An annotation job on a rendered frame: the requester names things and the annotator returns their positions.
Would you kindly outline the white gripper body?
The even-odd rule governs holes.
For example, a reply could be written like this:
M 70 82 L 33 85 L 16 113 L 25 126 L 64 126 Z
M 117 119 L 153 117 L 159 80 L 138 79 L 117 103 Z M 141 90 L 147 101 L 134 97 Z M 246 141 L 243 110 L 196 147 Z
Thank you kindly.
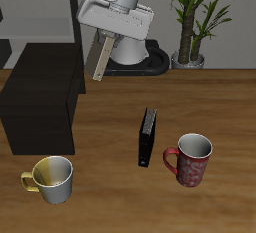
M 77 19 L 98 29 L 117 33 L 137 40 L 144 40 L 149 31 L 154 12 L 146 6 L 138 4 L 128 14 L 119 13 L 109 8 L 110 3 L 104 0 L 82 0 Z

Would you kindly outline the green pot plant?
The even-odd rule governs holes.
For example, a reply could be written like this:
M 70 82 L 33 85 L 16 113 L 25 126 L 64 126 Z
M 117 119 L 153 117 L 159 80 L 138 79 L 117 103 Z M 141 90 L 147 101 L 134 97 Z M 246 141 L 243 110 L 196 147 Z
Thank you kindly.
M 177 21 L 182 25 L 179 50 L 171 56 L 172 69 L 202 69 L 205 58 L 199 53 L 201 41 L 214 37 L 211 31 L 218 25 L 230 22 L 225 18 L 229 5 L 213 15 L 219 0 L 204 4 L 205 0 L 172 0 L 177 1 L 181 8 L 176 8 L 179 16 Z

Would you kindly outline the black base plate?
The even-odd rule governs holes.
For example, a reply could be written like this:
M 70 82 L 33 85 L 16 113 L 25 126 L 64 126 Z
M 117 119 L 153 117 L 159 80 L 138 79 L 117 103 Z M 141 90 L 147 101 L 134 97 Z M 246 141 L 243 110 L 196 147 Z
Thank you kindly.
M 145 47 L 149 56 L 139 64 L 121 65 L 108 60 L 105 76 L 157 76 L 164 74 L 170 66 L 169 56 L 159 48 L 154 39 L 147 39 Z

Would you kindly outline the white bookshelf with dark frame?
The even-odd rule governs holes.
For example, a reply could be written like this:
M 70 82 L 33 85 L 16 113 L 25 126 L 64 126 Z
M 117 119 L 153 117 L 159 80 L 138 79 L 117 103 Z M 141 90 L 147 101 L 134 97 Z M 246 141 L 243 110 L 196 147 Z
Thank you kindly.
M 79 43 L 78 0 L 0 0 L 0 69 L 11 69 L 28 43 Z

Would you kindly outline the yellow and white mug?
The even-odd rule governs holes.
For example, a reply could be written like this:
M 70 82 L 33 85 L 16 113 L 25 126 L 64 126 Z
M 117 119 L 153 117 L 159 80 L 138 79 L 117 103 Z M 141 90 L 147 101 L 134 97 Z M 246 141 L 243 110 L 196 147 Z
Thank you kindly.
M 73 165 L 63 156 L 40 160 L 31 172 L 21 174 L 21 184 L 28 192 L 40 193 L 50 204 L 65 202 L 72 193 Z

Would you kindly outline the dark brown desk caddy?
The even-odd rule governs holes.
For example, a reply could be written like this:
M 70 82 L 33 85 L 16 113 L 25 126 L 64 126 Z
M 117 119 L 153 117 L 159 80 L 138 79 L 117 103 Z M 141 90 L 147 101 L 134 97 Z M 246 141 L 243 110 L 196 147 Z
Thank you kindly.
M 14 155 L 73 155 L 72 123 L 84 94 L 79 43 L 29 43 L 0 92 L 0 120 Z

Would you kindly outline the red patterned mug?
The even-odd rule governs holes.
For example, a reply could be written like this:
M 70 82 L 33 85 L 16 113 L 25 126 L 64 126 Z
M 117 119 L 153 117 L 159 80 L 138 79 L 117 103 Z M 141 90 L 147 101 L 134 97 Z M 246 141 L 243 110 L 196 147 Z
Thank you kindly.
M 188 133 L 179 139 L 177 148 L 168 148 L 164 151 L 163 161 L 182 186 L 196 187 L 202 181 L 212 151 L 212 143 L 205 136 Z M 177 167 L 173 167 L 167 161 L 171 154 L 177 158 Z

